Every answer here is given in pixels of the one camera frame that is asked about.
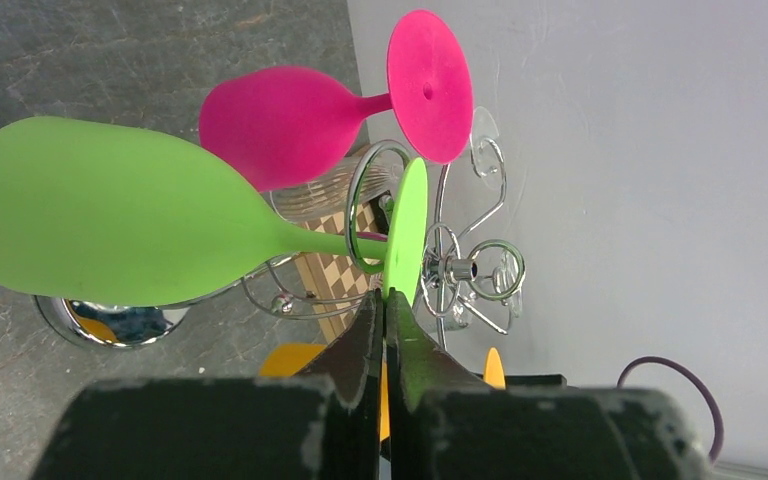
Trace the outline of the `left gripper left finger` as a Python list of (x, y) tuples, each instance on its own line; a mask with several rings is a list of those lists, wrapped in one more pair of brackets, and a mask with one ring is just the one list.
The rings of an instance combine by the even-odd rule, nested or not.
[(36, 479), (375, 479), (384, 302), (289, 377), (88, 385), (56, 424)]

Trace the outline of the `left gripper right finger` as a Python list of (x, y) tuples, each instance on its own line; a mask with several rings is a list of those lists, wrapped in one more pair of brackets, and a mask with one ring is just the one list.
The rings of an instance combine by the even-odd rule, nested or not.
[(677, 404), (650, 389), (496, 389), (442, 350), (406, 296), (385, 302), (396, 479), (707, 479)]

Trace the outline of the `chrome wine glass rack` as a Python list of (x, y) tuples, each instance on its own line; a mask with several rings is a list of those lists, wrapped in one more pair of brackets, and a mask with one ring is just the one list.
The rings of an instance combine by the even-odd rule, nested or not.
[[(365, 153), (358, 163), (349, 187), (359, 188), (375, 156)], [(452, 315), (454, 326), (463, 329), (472, 318), (478, 318), (498, 333), (506, 335), (509, 330), (501, 327), (478, 310), (477, 298), (499, 302), (507, 306), (509, 317), (517, 318), (521, 313), (522, 283), (526, 276), (525, 261), (519, 249), (501, 239), (490, 239), (477, 245), (465, 255), (461, 251), (460, 235), (451, 238), (450, 246), (444, 246), (442, 236), (449, 228), (442, 221), (445, 187), (448, 179), (447, 168), (443, 168), (438, 182), (434, 204), (434, 240), (426, 245), (420, 280), (420, 293), (426, 310), (438, 320), (438, 332), (444, 332), (446, 315)], [(395, 201), (388, 191), (373, 199), (381, 211), (376, 223), (380, 233), (363, 232), (356, 229), (358, 236), (376, 241), (385, 240), (389, 229), (395, 223)], [(259, 300), (254, 305), (277, 318), (314, 320), (334, 316), (355, 309), (362, 294), (339, 299), (316, 299), (311, 293), (297, 295), (284, 286), (277, 277), (277, 269), (300, 257), (299, 253), (278, 256), (259, 265), (238, 280), (246, 295), (252, 293), (251, 282), (269, 274), (273, 278), (278, 294), (270, 307)], [(101, 305), (92, 302), (37, 296), (34, 299), (42, 318), (64, 338), (78, 344), (93, 344), (114, 349), (134, 349), (149, 345), (163, 338), (175, 329), (195, 300), (161, 307), (129, 307)], [(350, 306), (331, 313), (301, 313), (294, 311), (296, 304), (329, 305), (348, 303)]]

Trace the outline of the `green wine glass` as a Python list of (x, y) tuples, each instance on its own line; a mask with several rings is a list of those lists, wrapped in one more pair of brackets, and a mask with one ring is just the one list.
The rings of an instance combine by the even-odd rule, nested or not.
[(275, 213), (232, 167), (164, 133), (60, 117), (0, 129), (0, 285), (136, 307), (192, 300), (345, 238)]

